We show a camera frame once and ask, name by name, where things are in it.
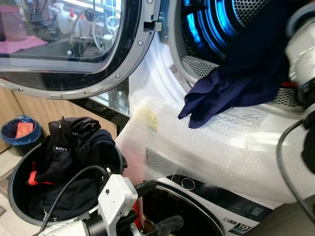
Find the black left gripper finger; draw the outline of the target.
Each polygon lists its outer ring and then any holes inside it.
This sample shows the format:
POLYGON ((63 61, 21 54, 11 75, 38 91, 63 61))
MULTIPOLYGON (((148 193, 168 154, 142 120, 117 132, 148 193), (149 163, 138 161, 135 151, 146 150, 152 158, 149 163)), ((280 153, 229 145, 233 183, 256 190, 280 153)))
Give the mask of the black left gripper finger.
POLYGON ((179 230, 184 225, 181 216, 176 215, 155 223, 155 229, 148 233, 148 236, 169 236, 171 232, 179 230))
POLYGON ((141 198, 142 196, 146 195, 147 193, 153 191, 157 186, 156 180, 145 180, 142 183, 136 184, 134 189, 137 193, 137 197, 141 198))

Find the navy blue garment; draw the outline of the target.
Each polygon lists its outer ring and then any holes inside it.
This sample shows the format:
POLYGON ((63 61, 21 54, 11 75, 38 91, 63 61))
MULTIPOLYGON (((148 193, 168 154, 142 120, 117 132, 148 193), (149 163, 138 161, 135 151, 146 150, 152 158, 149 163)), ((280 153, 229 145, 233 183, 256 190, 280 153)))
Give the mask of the navy blue garment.
POLYGON ((230 108, 274 100, 289 75, 286 25, 297 9, 308 3, 269 0, 228 43, 224 63, 196 81, 184 97, 178 118, 189 117, 189 128, 196 129, 230 108))

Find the white front-load washing machine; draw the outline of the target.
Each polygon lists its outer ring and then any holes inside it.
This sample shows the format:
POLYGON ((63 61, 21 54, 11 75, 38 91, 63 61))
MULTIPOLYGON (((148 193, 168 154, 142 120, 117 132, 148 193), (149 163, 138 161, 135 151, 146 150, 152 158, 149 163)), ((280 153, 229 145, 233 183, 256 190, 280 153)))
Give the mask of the white front-load washing machine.
POLYGON ((183 226, 170 236, 243 236, 281 206, 184 175, 161 177, 156 183, 142 197, 143 214, 151 223, 181 216, 183 226))

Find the black clothes pile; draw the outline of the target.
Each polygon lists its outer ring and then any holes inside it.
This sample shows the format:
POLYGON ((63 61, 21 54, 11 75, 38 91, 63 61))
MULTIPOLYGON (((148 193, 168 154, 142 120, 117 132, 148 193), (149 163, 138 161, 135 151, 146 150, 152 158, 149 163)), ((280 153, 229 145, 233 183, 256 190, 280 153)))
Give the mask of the black clothes pile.
POLYGON ((76 150, 83 150, 98 141, 113 141, 110 132, 101 128, 96 119, 89 117, 62 118, 49 123, 49 136, 44 140, 53 145, 68 145, 76 150))

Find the red plastic container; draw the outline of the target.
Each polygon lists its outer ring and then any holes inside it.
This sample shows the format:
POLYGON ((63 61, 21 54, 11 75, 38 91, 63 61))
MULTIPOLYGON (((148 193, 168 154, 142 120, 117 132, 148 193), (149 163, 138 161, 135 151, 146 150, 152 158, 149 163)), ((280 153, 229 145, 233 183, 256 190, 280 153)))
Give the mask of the red plastic container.
MULTIPOLYGON (((126 168, 123 172, 123 176, 129 178, 133 186, 143 182, 143 174, 144 174, 144 169, 142 166, 129 165, 128 168, 126 168)), ((144 216, 142 212, 142 200, 140 196, 138 200, 135 202, 135 204, 133 205, 133 210, 137 214, 137 218, 135 219, 135 224, 137 228, 140 231, 144 231, 143 230, 144 216)))

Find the clear bubble wrap sheet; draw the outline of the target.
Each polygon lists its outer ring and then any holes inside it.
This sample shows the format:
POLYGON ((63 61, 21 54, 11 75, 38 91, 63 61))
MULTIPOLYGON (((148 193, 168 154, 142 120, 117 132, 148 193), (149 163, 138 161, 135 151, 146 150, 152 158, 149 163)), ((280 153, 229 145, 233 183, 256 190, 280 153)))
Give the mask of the clear bubble wrap sheet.
POLYGON ((278 203, 295 202, 278 168, 276 146, 295 123, 257 108, 232 108, 197 129, 182 106, 157 97, 134 100, 116 139, 134 182, 185 175, 212 186, 278 203))

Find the red item in basket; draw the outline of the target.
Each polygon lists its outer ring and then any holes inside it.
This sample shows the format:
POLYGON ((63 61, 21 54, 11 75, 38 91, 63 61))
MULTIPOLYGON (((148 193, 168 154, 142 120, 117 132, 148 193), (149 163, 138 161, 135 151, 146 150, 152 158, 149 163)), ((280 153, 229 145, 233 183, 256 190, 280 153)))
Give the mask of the red item in basket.
POLYGON ((43 184, 47 184, 47 185, 53 184, 53 183, 47 182, 47 181, 39 182, 38 180, 35 179, 36 174, 37 174, 36 170, 31 171, 31 173, 29 175, 29 179, 27 180, 27 184, 28 185, 30 185, 30 186, 38 186, 38 185, 43 185, 43 184))

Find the black round laundry basket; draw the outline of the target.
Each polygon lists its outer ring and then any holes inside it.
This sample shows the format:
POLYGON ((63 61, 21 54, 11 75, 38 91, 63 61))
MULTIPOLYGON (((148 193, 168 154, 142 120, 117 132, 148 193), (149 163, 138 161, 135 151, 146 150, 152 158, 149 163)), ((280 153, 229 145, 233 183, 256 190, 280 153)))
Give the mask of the black round laundry basket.
POLYGON ((23 220, 36 226, 41 226, 45 218, 49 219, 47 225, 52 226, 92 213, 104 187, 99 170, 85 171, 72 180, 88 166, 109 168, 120 174, 127 164, 113 141, 101 140, 83 150, 48 142, 36 146, 11 174, 8 198, 12 209, 23 220), (28 185, 33 170, 37 171, 37 181, 53 184, 28 185))

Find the round glass dryer door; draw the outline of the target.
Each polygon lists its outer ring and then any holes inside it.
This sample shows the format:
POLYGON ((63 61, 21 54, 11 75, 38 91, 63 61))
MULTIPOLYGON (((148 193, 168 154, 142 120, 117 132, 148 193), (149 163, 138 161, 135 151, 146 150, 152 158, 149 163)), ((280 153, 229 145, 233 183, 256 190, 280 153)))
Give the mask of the round glass dryer door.
POLYGON ((0 87, 78 99, 126 80, 160 30, 162 0, 0 0, 0 87))

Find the red-orange packet in bin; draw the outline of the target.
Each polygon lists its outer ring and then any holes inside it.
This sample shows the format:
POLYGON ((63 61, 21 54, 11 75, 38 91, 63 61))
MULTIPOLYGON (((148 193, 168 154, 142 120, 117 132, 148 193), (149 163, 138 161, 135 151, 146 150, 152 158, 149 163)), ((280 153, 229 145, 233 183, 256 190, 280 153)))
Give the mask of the red-orange packet in bin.
POLYGON ((33 132, 34 124, 29 122, 17 123, 15 138, 20 139, 33 132))

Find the small bin with blue bag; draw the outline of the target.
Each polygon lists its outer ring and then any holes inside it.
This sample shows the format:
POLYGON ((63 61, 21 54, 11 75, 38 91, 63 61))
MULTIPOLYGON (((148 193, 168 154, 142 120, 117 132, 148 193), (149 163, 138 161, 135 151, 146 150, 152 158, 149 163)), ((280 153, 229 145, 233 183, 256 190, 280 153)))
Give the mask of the small bin with blue bag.
POLYGON ((43 142, 44 134, 41 125, 29 116, 19 116, 5 123, 0 130, 0 137, 20 156, 24 156, 29 151, 43 142), (29 122, 34 124, 33 132, 20 139, 15 138, 17 123, 29 122))

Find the perforated steel dryer drum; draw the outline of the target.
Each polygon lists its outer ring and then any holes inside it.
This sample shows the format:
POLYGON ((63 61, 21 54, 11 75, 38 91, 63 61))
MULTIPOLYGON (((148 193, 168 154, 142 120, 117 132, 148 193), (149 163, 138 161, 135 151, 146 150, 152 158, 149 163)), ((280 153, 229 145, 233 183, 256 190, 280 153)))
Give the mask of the perforated steel dryer drum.
POLYGON ((180 0, 183 40, 189 56, 222 64, 227 47, 273 0, 180 0))

